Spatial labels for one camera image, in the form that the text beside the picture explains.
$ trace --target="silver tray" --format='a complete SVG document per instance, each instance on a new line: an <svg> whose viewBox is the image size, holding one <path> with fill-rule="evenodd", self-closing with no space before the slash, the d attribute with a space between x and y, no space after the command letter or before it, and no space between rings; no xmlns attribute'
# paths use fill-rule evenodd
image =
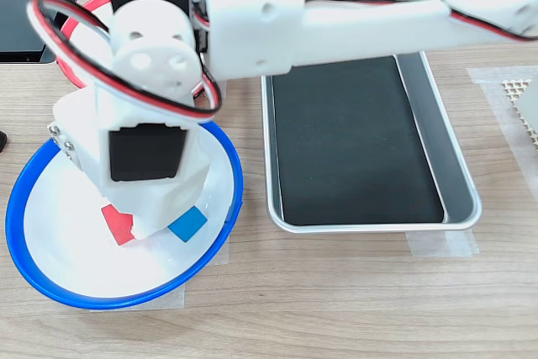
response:
<svg viewBox="0 0 538 359"><path fill-rule="evenodd" d="M422 146L437 186L445 218L441 223L313 224L287 223L282 214L275 118L269 108L271 78L261 79L261 104L266 168L267 212L271 220L292 233L377 233L419 230L466 230L477 223L482 202L472 181L454 130L446 114L424 53L396 56L403 85L413 110Z"/></svg>

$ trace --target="red block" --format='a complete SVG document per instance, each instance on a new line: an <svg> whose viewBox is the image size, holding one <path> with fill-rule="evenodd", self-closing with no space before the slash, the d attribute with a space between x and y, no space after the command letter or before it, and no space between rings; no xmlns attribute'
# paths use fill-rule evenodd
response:
<svg viewBox="0 0 538 359"><path fill-rule="evenodd" d="M112 205L105 206L101 209L101 212L103 212L108 228L118 245L123 245L127 241L134 239L131 233L131 229L133 228L132 214L121 214Z"/></svg>

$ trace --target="wood grain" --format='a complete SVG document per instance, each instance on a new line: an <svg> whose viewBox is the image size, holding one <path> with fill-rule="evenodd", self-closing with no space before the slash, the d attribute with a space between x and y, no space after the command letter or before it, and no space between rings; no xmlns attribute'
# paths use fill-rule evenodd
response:
<svg viewBox="0 0 538 359"><path fill-rule="evenodd" d="M538 46L429 54L483 199L473 258L412 257L404 234L300 237L266 215L257 80L231 83L220 124L240 154L245 204L229 265L187 284L185 308L63 308L19 275L0 232L4 358L536 358L538 209L468 67L534 65ZM0 66L0 215L73 90L56 64Z"/></svg>

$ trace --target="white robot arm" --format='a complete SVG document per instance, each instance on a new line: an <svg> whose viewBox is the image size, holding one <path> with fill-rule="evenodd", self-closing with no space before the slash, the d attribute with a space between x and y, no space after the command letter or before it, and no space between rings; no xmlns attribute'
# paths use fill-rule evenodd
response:
<svg viewBox="0 0 538 359"><path fill-rule="evenodd" d="M218 111L217 81L460 45L536 40L538 0L112 0L110 27L67 0L33 0L29 18L65 62L95 77L54 108L53 138L143 239L188 211L211 156L199 122ZM109 42L111 66L74 50L53 9ZM197 108L203 86L210 107ZM140 159L133 141L147 150Z"/></svg>

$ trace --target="blue block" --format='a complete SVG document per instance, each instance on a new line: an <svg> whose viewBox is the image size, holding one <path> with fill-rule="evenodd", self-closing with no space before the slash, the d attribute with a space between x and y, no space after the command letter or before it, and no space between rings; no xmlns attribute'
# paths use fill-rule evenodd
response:
<svg viewBox="0 0 538 359"><path fill-rule="evenodd" d="M191 240L191 237L193 237L197 231L202 229L202 226L206 224L207 221L208 219L203 213L200 212L196 206L193 206L180 216L179 219L176 219L174 223L170 224L168 229L170 229L174 235L187 242Z"/></svg>

